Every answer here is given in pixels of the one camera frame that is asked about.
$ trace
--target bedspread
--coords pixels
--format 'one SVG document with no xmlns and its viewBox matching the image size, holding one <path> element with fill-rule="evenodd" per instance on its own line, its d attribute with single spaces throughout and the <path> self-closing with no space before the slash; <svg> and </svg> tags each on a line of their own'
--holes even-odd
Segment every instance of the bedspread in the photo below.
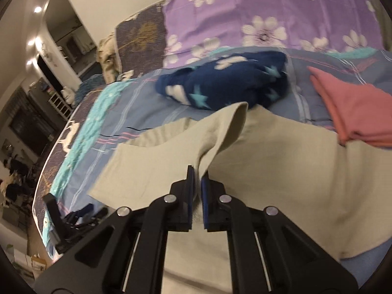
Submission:
<svg viewBox="0 0 392 294">
<path fill-rule="evenodd" d="M 200 60 L 197 65 L 211 61 L 216 56 L 241 52 L 261 52 L 263 50 L 277 49 L 241 47 L 207 56 Z M 362 83 L 362 80 L 364 80 L 366 83 L 372 83 L 376 87 L 390 92 L 392 83 L 388 79 L 388 76 L 390 67 L 392 67 L 390 63 L 392 62 L 392 54 L 389 52 L 367 49 L 349 54 L 336 54 L 333 57 L 327 54 L 303 50 L 279 49 L 279 51 L 284 51 L 287 55 L 288 63 L 286 71 L 289 76 L 290 91 L 284 99 L 279 100 L 271 106 L 270 110 L 276 115 L 303 123 L 311 123 L 326 128 L 331 127 L 332 122 L 326 108 L 323 106 L 321 100 L 317 100 L 317 94 L 313 95 L 312 85 L 309 80 L 310 72 L 306 68 L 309 65 L 318 67 L 334 75 L 337 74 L 337 76 L 341 76 L 340 78 L 347 82 Z M 116 104 L 109 110 L 101 128 L 99 138 L 87 151 L 87 154 L 73 172 L 63 195 L 59 197 L 61 212 L 63 214 L 69 210 L 80 209 L 87 203 L 94 201 L 87 192 L 110 159 L 118 143 L 138 137 L 148 128 L 158 127 L 182 117 L 191 117 L 194 120 L 199 120 L 211 114 L 211 111 L 193 110 L 188 106 L 166 99 L 155 91 L 153 82 L 158 76 L 169 74 L 175 70 L 159 69 L 146 74 L 138 78 L 134 83 L 131 83 L 123 91 Z M 91 167 L 93 171 L 86 178 L 86 173 Z M 36 196 L 34 207 L 36 212 L 38 210 L 36 221 L 38 221 L 40 231 L 42 231 L 44 217 L 42 212 L 44 211 L 42 210 L 43 206 L 37 208 L 37 205 L 42 202 L 41 199 L 42 197 L 39 195 Z M 381 262 L 390 243 L 391 241 L 388 241 L 382 246 L 361 254 L 358 257 L 348 259 L 343 264 L 350 267 L 350 272 L 355 272 L 354 275 L 358 282 L 363 284 Z M 354 268 L 356 267 L 356 263 L 363 260 L 364 257 L 369 258 L 369 256 L 371 259 L 367 262 L 365 269 Z"/>
<path fill-rule="evenodd" d="M 312 52 L 383 48 L 369 0 L 167 0 L 163 12 L 167 68 L 224 46 Z"/>
<path fill-rule="evenodd" d="M 45 225 L 44 217 L 46 211 L 42 198 L 44 195 L 49 193 L 53 180 L 56 177 L 56 174 L 65 156 L 70 151 L 75 139 L 77 138 L 79 130 L 81 129 L 87 118 L 87 115 L 90 112 L 91 107 L 103 89 L 104 87 L 100 87 L 92 92 L 89 92 L 81 104 L 75 109 L 63 132 L 60 134 L 52 151 L 50 152 L 44 168 L 42 169 L 32 207 L 34 221 L 41 236 Z M 59 207 L 62 210 L 67 211 L 66 209 L 63 209 L 63 205 L 61 203 L 59 204 Z"/>
</svg>

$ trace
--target floor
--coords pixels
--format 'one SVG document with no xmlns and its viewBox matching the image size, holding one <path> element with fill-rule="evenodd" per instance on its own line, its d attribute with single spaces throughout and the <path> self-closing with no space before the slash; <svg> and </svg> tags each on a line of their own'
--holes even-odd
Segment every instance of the floor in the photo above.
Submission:
<svg viewBox="0 0 392 294">
<path fill-rule="evenodd" d="M 46 261 L 48 267 L 52 265 L 52 260 L 42 243 L 40 233 L 38 232 L 33 217 L 30 218 L 29 228 L 27 230 L 27 254 L 30 256 L 37 254 Z"/>
</svg>

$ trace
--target mattress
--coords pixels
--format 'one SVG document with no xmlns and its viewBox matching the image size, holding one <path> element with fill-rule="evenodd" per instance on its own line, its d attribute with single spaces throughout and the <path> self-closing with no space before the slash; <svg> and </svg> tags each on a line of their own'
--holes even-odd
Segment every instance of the mattress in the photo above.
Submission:
<svg viewBox="0 0 392 294">
<path fill-rule="evenodd" d="M 40 178 L 38 179 L 37 190 L 35 192 L 32 206 L 33 218 L 41 236 L 44 226 L 48 224 L 44 221 L 46 208 L 42 198 L 44 195 L 49 193 L 53 180 L 56 177 L 64 158 L 68 151 L 72 148 L 72 144 L 77 138 L 79 130 L 86 121 L 91 107 L 103 89 L 104 86 L 89 92 L 84 100 L 74 110 L 42 169 Z M 59 207 L 64 213 L 68 212 L 63 204 L 59 203 Z"/>
<path fill-rule="evenodd" d="M 137 79 L 136 83 L 132 83 L 124 90 L 113 109 L 110 109 L 112 118 L 105 120 L 102 126 L 102 133 L 100 134 L 102 136 L 96 140 L 91 149 L 82 158 L 80 167 L 74 171 L 66 188 L 59 196 L 59 207 L 62 214 L 82 208 L 87 203 L 93 203 L 96 208 L 101 206 L 101 204 L 88 196 L 87 190 L 93 184 L 100 169 L 104 167 L 105 161 L 108 160 L 117 143 L 138 136 L 140 132 L 147 128 L 157 127 L 181 117 L 192 117 L 197 120 L 205 116 L 205 112 L 190 112 L 184 109 L 184 107 L 172 106 L 172 104 L 167 106 L 167 102 L 164 104 L 161 102 L 162 98 L 153 91 L 151 82 L 156 79 L 158 74 L 167 74 L 167 72 L 172 71 L 160 70 L 163 66 L 175 70 L 187 63 L 192 65 L 192 63 L 197 62 L 199 65 L 203 61 L 208 60 L 209 56 L 223 52 L 226 47 L 250 45 L 251 41 L 253 41 L 254 46 L 258 46 L 259 42 L 254 42 L 255 30 L 257 28 L 272 28 L 269 31 L 272 30 L 273 33 L 277 30 L 272 39 L 275 45 L 287 47 L 287 50 L 284 51 L 289 55 L 287 69 L 289 74 L 291 70 L 291 75 L 294 78 L 294 80 L 291 80 L 291 92 L 284 100 L 277 102 L 271 108 L 272 112 L 300 122 L 331 126 L 330 119 L 325 117 L 325 111 L 318 111 L 315 108 L 316 106 L 313 109 L 310 108 L 313 104 L 314 94 L 311 91 L 307 92 L 306 85 L 299 85 L 301 80 L 306 79 L 306 77 L 301 76 L 301 72 L 304 71 L 303 68 L 299 68 L 301 65 L 306 61 L 310 61 L 312 64 L 314 62 L 320 64 L 320 62 L 325 61 L 324 58 L 320 60 L 312 57 L 323 56 L 322 54 L 311 55 L 306 50 L 316 52 L 345 51 L 362 46 L 382 49 L 383 46 L 387 47 L 390 44 L 387 39 L 388 35 L 382 28 L 383 40 L 380 35 L 378 23 L 381 24 L 381 21 L 385 23 L 390 21 L 390 19 L 385 16 L 385 10 L 383 11 L 384 13 L 382 11 L 377 12 L 377 8 L 380 8 L 378 0 L 286 0 L 286 3 L 282 2 L 285 0 L 280 0 L 280 8 L 275 8 L 273 14 L 261 14 L 259 12 L 260 8 L 256 8 L 255 5 L 272 4 L 274 0 L 234 0 L 235 2 L 231 4 L 228 4 L 229 0 L 214 0 L 213 3 L 204 0 L 202 5 L 197 6 L 196 4 L 200 3 L 200 0 L 198 1 L 162 0 L 121 22 L 116 27 L 115 33 L 102 43 L 99 58 L 101 63 L 105 63 L 104 76 L 106 82 L 108 80 L 113 82 L 119 73 L 125 71 L 123 79 L 141 77 Z M 285 7 L 289 1 L 293 1 L 295 12 L 299 12 L 302 16 L 301 21 L 304 21 L 306 27 L 310 27 L 309 30 L 305 30 L 305 35 L 301 35 L 304 27 L 299 24 L 300 21 L 296 20 L 298 16 L 290 17 L 285 13 L 287 12 Z M 202 9 L 208 6 L 211 7 L 210 10 Z M 325 9 L 329 9 L 334 14 L 331 6 L 335 6 L 340 11 L 340 15 L 336 18 L 339 20 L 331 21 L 333 17 L 329 19 L 328 12 L 326 14 L 323 13 Z M 241 12 L 241 14 L 233 15 L 232 13 L 235 13 L 238 8 L 241 10 L 250 8 L 252 12 L 245 11 Z M 323 16 L 318 19 L 311 19 L 308 16 L 308 10 L 313 10 L 315 14 L 321 12 Z M 334 30 L 328 31 L 326 28 L 336 25 L 336 22 L 340 23 L 343 21 L 342 10 L 344 10 L 345 14 L 350 14 L 351 19 L 345 22 L 344 25 L 336 26 Z M 365 12 L 367 14 L 366 18 L 361 19 L 358 14 Z M 182 27 L 183 23 L 180 19 L 187 14 L 193 14 L 197 21 L 192 22 L 190 18 L 186 21 L 187 25 Z M 228 19 L 235 24 L 225 25 Z M 376 56 L 380 63 L 383 61 L 385 63 L 386 61 L 390 62 L 388 59 L 392 58 L 388 53 L 377 53 Z M 340 65 L 344 67 L 344 70 L 348 70 L 350 76 L 355 81 L 357 75 L 354 73 L 350 62 L 354 67 L 357 67 L 355 63 L 357 59 L 328 57 L 328 60 L 331 59 L 337 61 L 334 62 L 335 65 L 338 63 L 338 66 Z M 33 215 L 41 235 L 48 228 L 42 196 L 50 191 L 53 180 L 67 154 L 67 148 L 70 149 L 72 147 L 100 91 L 98 90 L 87 95 L 75 110 L 43 169 L 33 204 Z M 112 123 L 119 122 L 119 117 L 123 116 L 120 112 L 124 112 L 130 99 L 135 99 L 135 101 L 128 108 L 126 119 L 123 120 L 120 129 L 116 133 L 112 133 L 110 131 Z M 147 101 L 154 104 L 147 108 L 145 105 Z M 93 171 L 90 171 L 91 175 L 85 180 L 85 174 L 92 165 L 92 160 L 98 154 L 101 154 L 102 158 L 100 157 L 99 163 L 95 166 L 96 168 L 94 167 Z M 363 254 L 364 256 L 360 255 L 359 257 L 349 259 L 343 262 L 343 264 L 346 264 L 345 266 L 354 273 L 359 283 L 363 284 L 379 265 L 389 245 L 390 243 L 386 242 L 380 245 L 380 247 L 366 252 Z M 48 245 L 47 249 L 49 252 L 53 252 L 51 245 Z M 368 265 L 363 269 L 355 269 L 355 262 L 363 261 L 363 257 L 370 257 Z"/>
</svg>

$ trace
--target black metal bracket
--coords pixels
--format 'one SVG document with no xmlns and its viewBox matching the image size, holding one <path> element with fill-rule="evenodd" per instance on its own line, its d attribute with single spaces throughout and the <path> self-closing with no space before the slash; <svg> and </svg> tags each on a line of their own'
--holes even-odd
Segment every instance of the black metal bracket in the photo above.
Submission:
<svg viewBox="0 0 392 294">
<path fill-rule="evenodd" d="M 234 294 L 357 293 L 355 278 L 276 207 L 248 208 L 208 174 L 201 192 L 205 228 L 227 231 Z"/>
<path fill-rule="evenodd" d="M 43 200 L 54 226 L 54 229 L 49 233 L 50 240 L 55 244 L 58 254 L 68 251 L 89 231 L 95 228 L 108 213 L 107 208 L 102 208 L 89 220 L 78 224 L 79 219 L 94 210 L 93 204 L 89 203 L 83 209 L 70 212 L 64 218 L 61 218 L 56 198 L 49 193 L 43 197 Z"/>
<path fill-rule="evenodd" d="M 35 291 L 120 294 L 125 289 L 125 293 L 132 294 L 160 293 L 167 233 L 192 228 L 194 190 L 195 173 L 188 167 L 187 179 L 173 183 L 170 194 L 154 200 L 149 207 L 136 211 L 128 207 L 117 209 L 98 226 L 78 234 L 81 239 L 37 279 Z M 66 239 L 77 225 L 64 227 L 53 203 L 48 209 L 51 216 L 54 214 L 52 222 L 57 234 Z"/>
<path fill-rule="evenodd" d="M 160 293 L 167 234 L 192 228 L 194 190 L 195 172 L 189 166 L 187 179 L 173 183 L 170 194 L 144 209 L 119 208 L 81 235 L 75 234 L 78 216 L 69 216 L 65 224 L 50 203 L 59 238 L 69 244 L 69 233 L 81 238 L 40 276 L 35 290 L 38 294 Z M 276 207 L 248 208 L 227 195 L 223 184 L 209 180 L 208 174 L 201 181 L 201 196 L 207 231 L 227 231 L 234 294 L 357 293 L 354 277 Z"/>
</svg>

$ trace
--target ceiling light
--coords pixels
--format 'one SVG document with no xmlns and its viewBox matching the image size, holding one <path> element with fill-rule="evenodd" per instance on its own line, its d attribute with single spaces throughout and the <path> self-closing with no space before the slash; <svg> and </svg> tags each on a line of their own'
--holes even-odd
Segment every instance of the ceiling light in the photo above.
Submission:
<svg viewBox="0 0 392 294">
<path fill-rule="evenodd" d="M 39 50 L 42 48 L 42 40 L 39 37 L 35 39 L 35 45 Z"/>
</svg>

